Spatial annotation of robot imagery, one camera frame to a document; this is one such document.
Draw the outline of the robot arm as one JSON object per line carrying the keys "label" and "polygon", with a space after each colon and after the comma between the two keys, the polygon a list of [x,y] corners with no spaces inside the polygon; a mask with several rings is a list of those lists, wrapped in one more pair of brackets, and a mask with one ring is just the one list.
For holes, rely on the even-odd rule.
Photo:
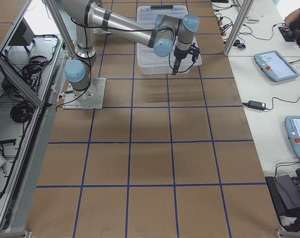
{"label": "robot arm", "polygon": [[192,56],[193,62],[200,55],[200,49],[193,41],[199,26],[196,15],[187,14],[183,18],[158,15],[155,27],[149,28],[102,8],[96,0],[63,0],[61,3],[76,25],[75,56],[89,62],[90,66],[97,56],[92,43],[95,28],[152,48],[162,58],[173,53],[173,75],[179,72],[181,62],[187,55]]}

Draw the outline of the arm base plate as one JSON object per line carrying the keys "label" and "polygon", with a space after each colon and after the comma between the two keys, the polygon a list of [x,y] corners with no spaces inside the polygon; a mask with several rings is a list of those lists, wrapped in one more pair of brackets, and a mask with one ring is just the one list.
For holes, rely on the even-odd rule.
{"label": "arm base plate", "polygon": [[102,109],[106,81],[104,77],[93,78],[90,87],[79,99],[77,98],[81,95],[79,91],[66,94],[62,107],[66,110]]}

